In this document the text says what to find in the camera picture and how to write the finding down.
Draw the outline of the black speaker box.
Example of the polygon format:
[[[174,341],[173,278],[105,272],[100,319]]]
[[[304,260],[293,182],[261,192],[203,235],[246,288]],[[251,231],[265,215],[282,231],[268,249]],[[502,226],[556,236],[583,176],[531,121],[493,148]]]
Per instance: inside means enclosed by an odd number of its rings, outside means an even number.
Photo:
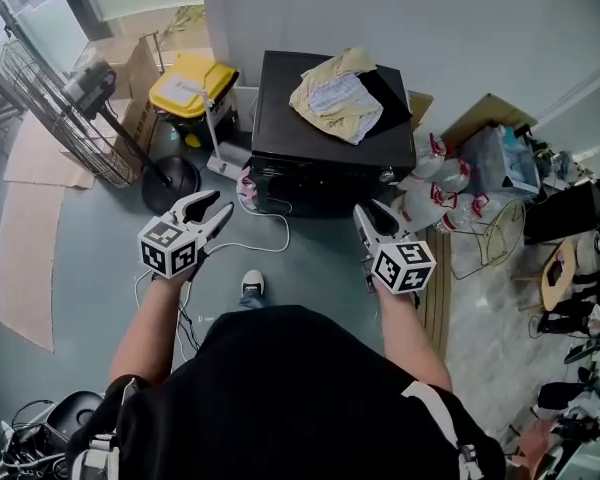
[[[526,210],[524,241],[539,244],[594,230],[600,224],[600,191],[590,181],[549,196]]]

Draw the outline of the black round floor device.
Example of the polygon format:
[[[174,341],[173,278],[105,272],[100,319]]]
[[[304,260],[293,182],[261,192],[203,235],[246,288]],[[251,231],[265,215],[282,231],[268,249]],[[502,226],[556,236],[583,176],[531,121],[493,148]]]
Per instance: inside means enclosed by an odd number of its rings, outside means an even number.
[[[102,401],[101,394],[80,390],[55,405],[45,420],[50,442],[66,449],[71,437],[86,425]]]

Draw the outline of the printed brown cardboard box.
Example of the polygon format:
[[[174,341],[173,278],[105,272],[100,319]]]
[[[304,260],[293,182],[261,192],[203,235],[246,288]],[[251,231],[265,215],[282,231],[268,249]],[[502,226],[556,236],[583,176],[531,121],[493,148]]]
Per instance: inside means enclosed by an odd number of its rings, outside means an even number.
[[[149,91],[160,73],[147,39],[108,38],[89,42],[74,70],[96,58],[104,59],[116,73],[116,90],[107,107],[135,143],[148,154],[157,123]]]

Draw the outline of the person's white shoe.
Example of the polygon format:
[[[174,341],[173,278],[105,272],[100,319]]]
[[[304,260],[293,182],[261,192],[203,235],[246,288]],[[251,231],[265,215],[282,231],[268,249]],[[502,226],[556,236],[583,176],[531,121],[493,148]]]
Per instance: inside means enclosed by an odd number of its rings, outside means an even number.
[[[264,288],[264,276],[259,270],[252,269],[245,273],[241,282],[243,296],[263,296]]]

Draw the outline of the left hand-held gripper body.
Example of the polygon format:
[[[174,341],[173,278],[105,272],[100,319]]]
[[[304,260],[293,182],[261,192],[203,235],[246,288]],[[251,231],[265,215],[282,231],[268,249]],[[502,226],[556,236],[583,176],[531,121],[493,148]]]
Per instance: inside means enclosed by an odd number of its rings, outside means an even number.
[[[213,234],[213,220],[185,221],[183,206],[176,205],[161,216],[153,217],[138,233],[142,265],[166,279],[197,268],[204,247]]]

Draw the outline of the pile of black equipment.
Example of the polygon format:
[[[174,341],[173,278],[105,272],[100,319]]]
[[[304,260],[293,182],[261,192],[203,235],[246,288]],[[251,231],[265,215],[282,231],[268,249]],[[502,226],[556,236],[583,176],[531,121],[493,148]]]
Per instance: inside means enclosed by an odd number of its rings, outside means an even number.
[[[573,283],[583,288],[543,312],[536,327],[541,335],[577,334],[585,338],[567,353],[566,364],[600,352],[600,271],[578,274]],[[560,439],[574,443],[600,440],[600,381],[593,370],[581,367],[574,382],[542,385],[536,406],[554,414],[549,432]]]

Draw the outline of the long cardboard floor sheet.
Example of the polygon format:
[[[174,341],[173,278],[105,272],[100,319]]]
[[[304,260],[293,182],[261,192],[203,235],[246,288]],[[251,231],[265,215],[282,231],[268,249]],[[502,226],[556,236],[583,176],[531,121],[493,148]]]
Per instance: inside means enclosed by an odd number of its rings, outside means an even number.
[[[0,223],[0,323],[54,351],[52,279],[65,189],[10,182]]]

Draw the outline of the person's right forearm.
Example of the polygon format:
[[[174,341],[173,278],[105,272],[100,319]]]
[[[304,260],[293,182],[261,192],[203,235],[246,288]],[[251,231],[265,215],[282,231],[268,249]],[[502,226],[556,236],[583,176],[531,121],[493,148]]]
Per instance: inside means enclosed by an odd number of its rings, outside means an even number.
[[[408,294],[395,295],[372,279],[378,296],[385,357],[417,380],[453,391],[451,377],[437,355]]]

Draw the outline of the round wooden stool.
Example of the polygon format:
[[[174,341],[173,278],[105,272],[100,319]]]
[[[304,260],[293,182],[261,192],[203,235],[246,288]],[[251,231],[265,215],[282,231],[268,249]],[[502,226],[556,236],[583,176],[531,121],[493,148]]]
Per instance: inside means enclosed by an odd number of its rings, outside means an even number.
[[[519,312],[551,312],[564,299],[571,287],[577,267],[575,248],[571,238],[559,243],[542,243],[553,246],[542,268],[533,274],[515,273],[511,280],[519,283],[532,283],[538,288],[540,302],[520,307]]]

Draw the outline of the person's jeans leg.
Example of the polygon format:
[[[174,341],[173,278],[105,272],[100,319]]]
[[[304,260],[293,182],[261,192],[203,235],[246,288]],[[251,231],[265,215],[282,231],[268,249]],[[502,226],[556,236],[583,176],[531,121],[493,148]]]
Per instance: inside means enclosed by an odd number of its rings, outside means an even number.
[[[238,303],[237,309],[239,311],[260,309],[267,306],[266,298],[264,294],[256,288],[247,288]]]

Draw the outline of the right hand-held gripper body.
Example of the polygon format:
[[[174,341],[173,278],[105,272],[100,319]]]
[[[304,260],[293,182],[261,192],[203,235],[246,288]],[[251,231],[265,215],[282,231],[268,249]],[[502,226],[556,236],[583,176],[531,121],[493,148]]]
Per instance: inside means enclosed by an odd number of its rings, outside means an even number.
[[[436,260],[425,241],[386,242],[370,249],[370,275],[394,295],[419,292],[429,282]]]

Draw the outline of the black folded cloth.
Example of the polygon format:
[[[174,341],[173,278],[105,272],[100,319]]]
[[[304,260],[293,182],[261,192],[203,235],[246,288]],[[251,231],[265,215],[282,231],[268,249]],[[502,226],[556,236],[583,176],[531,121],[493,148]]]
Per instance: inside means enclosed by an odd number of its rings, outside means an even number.
[[[382,106],[380,117],[366,137],[384,133],[411,120],[400,71],[386,66],[361,73],[358,79],[369,94]]]

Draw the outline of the pink plastic bag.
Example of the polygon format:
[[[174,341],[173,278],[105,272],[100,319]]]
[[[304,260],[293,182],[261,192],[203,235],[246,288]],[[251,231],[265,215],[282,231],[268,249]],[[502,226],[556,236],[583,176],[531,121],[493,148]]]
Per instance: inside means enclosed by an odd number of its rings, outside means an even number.
[[[236,194],[240,202],[249,210],[255,210],[258,203],[257,187],[250,177],[251,168],[245,166],[236,182]]]

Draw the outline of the wooden slat board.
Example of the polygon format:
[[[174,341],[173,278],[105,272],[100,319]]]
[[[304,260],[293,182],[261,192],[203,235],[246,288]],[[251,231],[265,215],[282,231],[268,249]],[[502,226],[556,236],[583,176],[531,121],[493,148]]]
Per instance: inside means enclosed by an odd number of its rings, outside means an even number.
[[[417,236],[426,241],[436,260],[434,272],[426,288],[420,292],[417,312],[435,351],[445,360],[451,314],[451,238],[432,227],[420,231]]]

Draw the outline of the person's torso black shirt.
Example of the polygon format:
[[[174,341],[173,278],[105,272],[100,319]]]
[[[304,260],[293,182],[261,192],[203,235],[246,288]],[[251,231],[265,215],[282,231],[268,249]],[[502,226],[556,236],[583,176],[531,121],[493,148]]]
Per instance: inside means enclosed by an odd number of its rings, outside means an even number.
[[[71,439],[120,480],[504,480],[499,444],[450,392],[301,306],[219,318],[163,382],[125,375]]]

